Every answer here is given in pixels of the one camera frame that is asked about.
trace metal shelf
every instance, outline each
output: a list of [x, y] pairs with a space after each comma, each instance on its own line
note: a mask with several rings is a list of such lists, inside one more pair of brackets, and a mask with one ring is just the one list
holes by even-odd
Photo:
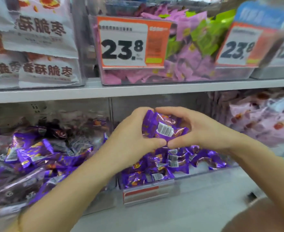
[[235, 89], [284, 87], [284, 79], [221, 82], [198, 82], [182, 84], [102, 86], [99, 78], [88, 79], [86, 86], [55, 89], [23, 89], [0, 91], [0, 103], [32, 102], [48, 100], [123, 97], [154, 94], [174, 94]]

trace forearm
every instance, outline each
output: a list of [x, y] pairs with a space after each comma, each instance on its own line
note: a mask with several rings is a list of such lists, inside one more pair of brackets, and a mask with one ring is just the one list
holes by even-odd
[[[114, 175], [108, 172], [107, 161], [98, 151], [83, 163], [20, 217], [22, 231], [69, 232]], [[11, 231], [17, 231], [16, 222], [7, 230]]]
[[284, 216], [284, 159], [245, 135], [231, 155], [282, 211]]

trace hand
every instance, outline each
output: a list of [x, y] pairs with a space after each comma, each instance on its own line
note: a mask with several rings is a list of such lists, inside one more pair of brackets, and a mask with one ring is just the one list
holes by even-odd
[[142, 122], [146, 112], [153, 110], [149, 107], [135, 109], [130, 116], [124, 119], [113, 131], [106, 143], [98, 152], [119, 172], [135, 164], [146, 153], [167, 144], [159, 138], [144, 138], [142, 136]]
[[243, 138], [239, 132], [207, 115], [184, 107], [158, 107], [156, 112], [180, 117], [185, 121], [184, 126], [190, 129], [188, 134], [168, 142], [168, 147], [171, 149], [198, 145], [204, 149], [225, 153]]

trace blue label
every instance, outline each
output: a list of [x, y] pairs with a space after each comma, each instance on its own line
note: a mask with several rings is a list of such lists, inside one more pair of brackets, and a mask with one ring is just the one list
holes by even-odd
[[280, 29], [284, 23], [284, 8], [264, 5], [258, 1], [246, 1], [238, 8], [234, 21]]

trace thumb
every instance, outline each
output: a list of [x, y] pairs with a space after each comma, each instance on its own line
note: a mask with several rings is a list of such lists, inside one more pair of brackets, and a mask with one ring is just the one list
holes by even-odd
[[167, 141], [162, 138], [147, 138], [145, 139], [145, 146], [148, 149], [148, 152], [158, 149], [167, 145]]
[[189, 147], [191, 145], [198, 145], [198, 142], [192, 133], [174, 138], [168, 142], [168, 148], [170, 149]]

